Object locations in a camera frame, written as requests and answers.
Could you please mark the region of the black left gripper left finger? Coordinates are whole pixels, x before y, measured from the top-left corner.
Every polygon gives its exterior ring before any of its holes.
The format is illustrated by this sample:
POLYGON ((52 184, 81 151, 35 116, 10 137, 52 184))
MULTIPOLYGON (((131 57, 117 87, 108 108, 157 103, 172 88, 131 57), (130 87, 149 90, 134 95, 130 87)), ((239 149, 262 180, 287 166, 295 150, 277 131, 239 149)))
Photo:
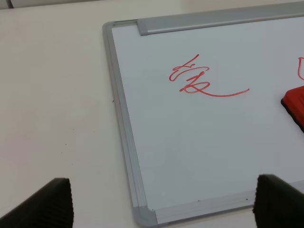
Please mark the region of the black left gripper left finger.
POLYGON ((74 208, 68 178, 54 178, 0 218, 2 228, 71 228, 74 208))

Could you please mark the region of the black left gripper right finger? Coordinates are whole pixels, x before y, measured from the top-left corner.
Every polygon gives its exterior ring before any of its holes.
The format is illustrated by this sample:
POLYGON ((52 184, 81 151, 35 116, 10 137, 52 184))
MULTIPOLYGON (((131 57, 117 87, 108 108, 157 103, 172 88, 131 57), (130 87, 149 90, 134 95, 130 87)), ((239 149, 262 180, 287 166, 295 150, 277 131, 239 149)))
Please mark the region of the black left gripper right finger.
POLYGON ((258 228, 302 228, 304 194, 273 174, 259 175, 253 213, 258 228))

